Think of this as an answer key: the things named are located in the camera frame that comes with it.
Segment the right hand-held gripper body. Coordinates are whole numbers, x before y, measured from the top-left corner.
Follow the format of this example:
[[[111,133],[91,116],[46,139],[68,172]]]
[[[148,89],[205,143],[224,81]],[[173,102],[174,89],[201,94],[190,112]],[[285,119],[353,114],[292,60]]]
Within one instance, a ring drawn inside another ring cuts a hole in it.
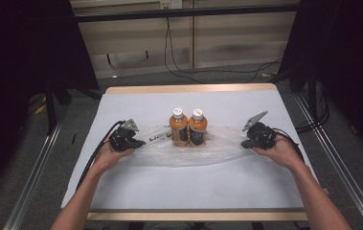
[[[260,122],[260,119],[267,114],[266,111],[251,117],[244,125],[242,131],[246,132],[247,139],[254,141],[255,148],[269,150],[275,145],[277,133]]]

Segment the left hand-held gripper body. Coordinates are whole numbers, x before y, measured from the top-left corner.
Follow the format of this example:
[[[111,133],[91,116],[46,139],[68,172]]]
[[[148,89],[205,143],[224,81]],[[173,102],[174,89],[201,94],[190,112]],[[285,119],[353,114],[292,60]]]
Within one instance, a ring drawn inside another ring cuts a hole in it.
[[[138,130],[132,119],[117,122],[108,138],[110,146],[116,151],[128,150],[130,142],[136,140],[134,135]]]

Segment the clear plastic bag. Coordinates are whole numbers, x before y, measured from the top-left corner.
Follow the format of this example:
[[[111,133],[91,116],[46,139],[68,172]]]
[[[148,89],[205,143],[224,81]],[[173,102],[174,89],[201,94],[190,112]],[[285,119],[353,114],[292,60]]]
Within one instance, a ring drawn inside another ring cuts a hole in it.
[[[133,166],[194,167],[227,162],[249,153],[240,145],[246,140],[241,131],[228,126],[209,126],[205,144],[199,147],[172,144],[169,126],[142,128],[136,138],[146,144],[136,149],[128,159]]]

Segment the orange drink bottle white cap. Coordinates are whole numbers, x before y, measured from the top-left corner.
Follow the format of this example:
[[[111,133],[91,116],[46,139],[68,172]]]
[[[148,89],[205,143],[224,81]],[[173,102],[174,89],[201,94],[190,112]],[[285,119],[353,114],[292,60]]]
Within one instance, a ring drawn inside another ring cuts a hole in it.
[[[186,147],[189,142],[188,118],[179,107],[172,111],[170,117],[170,130],[172,144],[176,147]]]
[[[202,109],[195,109],[189,119],[190,144],[194,147],[203,146],[206,142],[207,119]]]

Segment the person's left hand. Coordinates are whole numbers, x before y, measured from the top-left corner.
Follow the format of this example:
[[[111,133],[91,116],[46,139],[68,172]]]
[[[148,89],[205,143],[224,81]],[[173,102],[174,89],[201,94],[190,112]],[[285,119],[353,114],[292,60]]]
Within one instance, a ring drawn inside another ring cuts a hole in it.
[[[116,151],[112,149],[108,142],[102,144],[98,151],[94,164],[91,167],[91,172],[102,175],[106,171],[114,167],[122,158],[129,156],[134,152],[134,149],[126,149],[124,151]]]

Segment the person's right hand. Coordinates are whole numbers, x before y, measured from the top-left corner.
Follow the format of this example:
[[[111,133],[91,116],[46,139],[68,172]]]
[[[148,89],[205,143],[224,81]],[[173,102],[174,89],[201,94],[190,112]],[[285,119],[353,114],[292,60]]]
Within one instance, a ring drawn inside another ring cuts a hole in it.
[[[297,151],[294,149],[294,146],[280,134],[276,136],[273,148],[254,148],[254,152],[259,155],[269,157],[273,162],[279,166],[289,169],[290,171],[293,171],[304,164]]]

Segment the white table mat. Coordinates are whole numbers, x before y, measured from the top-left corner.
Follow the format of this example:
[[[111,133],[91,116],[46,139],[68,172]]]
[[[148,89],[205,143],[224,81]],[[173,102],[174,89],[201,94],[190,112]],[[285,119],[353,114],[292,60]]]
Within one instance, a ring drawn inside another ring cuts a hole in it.
[[[174,108],[200,108],[208,120],[203,147],[178,148],[164,132]],[[289,170],[241,146],[247,120],[297,135],[275,89],[229,92],[105,94],[70,178],[74,194],[92,152],[112,125],[132,119],[145,145],[106,172],[94,211],[297,209],[300,194]]]

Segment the black metal stand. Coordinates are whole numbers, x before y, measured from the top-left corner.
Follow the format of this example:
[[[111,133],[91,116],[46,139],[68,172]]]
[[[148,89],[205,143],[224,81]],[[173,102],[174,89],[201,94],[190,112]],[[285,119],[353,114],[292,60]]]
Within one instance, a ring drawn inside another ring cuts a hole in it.
[[[51,135],[57,126],[57,116],[55,110],[55,100],[60,104],[69,104],[72,98],[67,90],[68,80],[59,78],[47,78],[44,86],[47,116],[48,135]]]

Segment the wooden table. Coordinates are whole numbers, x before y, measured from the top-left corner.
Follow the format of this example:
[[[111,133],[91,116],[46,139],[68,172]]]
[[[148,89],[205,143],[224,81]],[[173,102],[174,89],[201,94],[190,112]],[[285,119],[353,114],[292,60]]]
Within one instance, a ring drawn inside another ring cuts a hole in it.
[[[86,144],[92,146],[112,119],[152,125],[168,119],[176,106],[201,107],[210,123],[231,127],[266,110],[269,125],[296,133],[273,83],[123,86],[106,90]],[[191,168],[133,166],[125,160],[101,180],[88,217],[288,221],[306,219],[306,211],[289,171],[249,150],[239,160]]]

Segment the black curtain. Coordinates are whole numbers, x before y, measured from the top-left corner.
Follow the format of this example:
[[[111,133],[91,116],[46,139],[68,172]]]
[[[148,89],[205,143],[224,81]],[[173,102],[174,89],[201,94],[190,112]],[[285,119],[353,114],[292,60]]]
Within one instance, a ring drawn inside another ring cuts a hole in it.
[[[293,91],[313,75],[363,135],[363,0],[300,0],[279,72]]]
[[[0,0],[0,172],[13,154],[29,99],[69,101],[99,87],[70,0]]]

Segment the black horizontal bar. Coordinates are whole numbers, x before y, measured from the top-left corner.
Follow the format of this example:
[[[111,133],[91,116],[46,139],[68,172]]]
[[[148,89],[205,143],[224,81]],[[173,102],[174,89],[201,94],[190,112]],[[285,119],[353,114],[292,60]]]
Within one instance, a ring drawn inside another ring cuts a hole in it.
[[[191,16],[212,16],[228,14],[251,14],[251,13],[274,13],[274,12],[296,12],[300,4],[258,5],[244,7],[225,8],[196,8],[178,10],[156,10],[156,11],[129,11],[129,12],[105,12],[76,14],[73,19],[78,23],[156,19]]]

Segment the white wall socket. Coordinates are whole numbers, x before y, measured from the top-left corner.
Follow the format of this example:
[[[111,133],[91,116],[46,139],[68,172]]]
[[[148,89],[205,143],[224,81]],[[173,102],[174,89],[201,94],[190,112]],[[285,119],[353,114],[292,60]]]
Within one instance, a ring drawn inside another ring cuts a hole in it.
[[[161,10],[179,10],[182,8],[182,0],[160,0]]]

